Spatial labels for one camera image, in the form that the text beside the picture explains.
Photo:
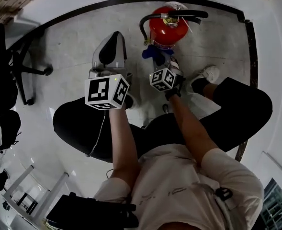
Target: cable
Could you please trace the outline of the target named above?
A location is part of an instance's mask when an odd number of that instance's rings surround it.
[[[104,114],[103,114],[102,126],[103,126],[104,120],[105,120],[105,118],[106,118],[106,112],[107,112],[107,111],[104,111]],[[98,140],[99,140],[99,137],[101,136],[101,132],[102,132],[102,126],[101,126],[101,129],[99,130],[99,134],[98,134],[98,137],[97,137],[97,141],[96,141],[96,143],[95,143],[95,145],[94,145],[92,151],[91,151],[89,154],[86,154],[87,157],[91,157],[91,156],[92,156],[92,154],[93,154],[93,152],[94,152],[94,150],[95,150],[95,148],[96,148],[96,146],[97,146],[97,144],[98,144]]]
[[[110,170],[108,170],[107,171],[107,173],[106,173],[106,176],[107,176],[107,178],[109,179],[109,177],[108,177],[108,172],[110,172],[110,171],[112,171],[113,169],[110,169]]]

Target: tiled floor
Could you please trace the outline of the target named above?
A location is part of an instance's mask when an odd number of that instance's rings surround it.
[[[34,87],[36,103],[25,106],[18,97],[16,110],[21,117],[22,134],[18,136],[20,142],[3,157],[3,167],[14,163],[28,167],[34,161],[37,170],[33,177],[43,187],[51,188],[61,173],[68,172],[73,190],[86,197],[93,196],[112,165],[87,158],[63,142],[53,131],[53,113],[60,105],[84,95],[84,80],[88,78],[95,48],[106,36],[120,31],[126,41],[126,66],[134,74],[132,93],[140,102],[139,108],[127,110],[129,122],[140,127],[163,114],[162,105],[166,100],[163,94],[149,85],[152,62],[141,58],[144,46],[138,27],[143,16],[162,4],[130,3],[91,11],[50,27],[40,42],[33,43],[31,56],[34,67],[41,69],[46,63],[51,63],[54,72],[48,77],[24,75],[25,89]],[[191,23],[193,33],[188,32],[174,48],[175,57],[186,77],[208,64],[215,64],[221,70],[218,82],[229,76],[249,84],[245,25],[231,13],[187,6],[207,11],[209,18],[203,19],[200,26]],[[185,96],[184,99],[199,118],[219,108],[198,95]]]

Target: fire extinguisher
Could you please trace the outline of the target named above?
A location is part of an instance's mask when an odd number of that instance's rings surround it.
[[[175,10],[168,6],[158,8],[140,21],[144,44],[152,43],[160,49],[170,49],[187,34],[187,21],[200,24],[199,18],[208,18],[208,13],[198,10]],[[148,20],[150,39],[144,30],[144,23]]]

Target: black glove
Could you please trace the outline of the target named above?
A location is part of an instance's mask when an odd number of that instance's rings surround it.
[[[169,100],[170,97],[175,94],[181,97],[180,91],[181,91],[182,84],[184,81],[185,81],[185,78],[183,76],[177,75],[175,79],[175,84],[174,84],[175,87],[172,88],[171,90],[165,91],[165,98]]]

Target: office chair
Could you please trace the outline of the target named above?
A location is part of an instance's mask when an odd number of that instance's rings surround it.
[[[0,153],[3,153],[3,150],[10,148],[10,146],[17,143],[15,140],[21,127],[20,116],[13,110],[5,112],[0,116],[0,127],[2,143],[0,145]]]
[[[3,83],[2,90],[8,91],[9,89],[6,88],[6,85],[15,85],[15,82],[17,84],[17,87],[19,89],[22,101],[24,105],[32,105],[34,104],[34,99],[31,98],[29,100],[26,100],[24,88],[23,88],[23,81],[22,81],[22,72],[37,74],[37,75],[50,75],[53,72],[52,66],[48,66],[44,71],[39,71],[33,68],[28,68],[23,65],[23,60],[26,56],[26,53],[29,49],[29,46],[31,45],[31,42],[33,40],[32,38],[27,38],[26,41],[24,41],[21,50],[19,49],[12,49],[7,50],[5,45],[5,29],[4,25],[0,24],[0,83]],[[9,92],[12,94],[13,92],[16,92],[16,88],[13,88],[13,90],[9,90]],[[16,102],[16,96],[15,94],[12,94],[12,97],[8,99],[7,96],[2,96],[3,93],[0,93],[0,100],[2,102],[9,102],[11,100],[11,108],[15,105]],[[0,101],[0,106],[4,107],[4,103]]]
[[[4,189],[7,179],[8,179],[8,174],[5,171],[1,172],[0,173],[0,191]]]

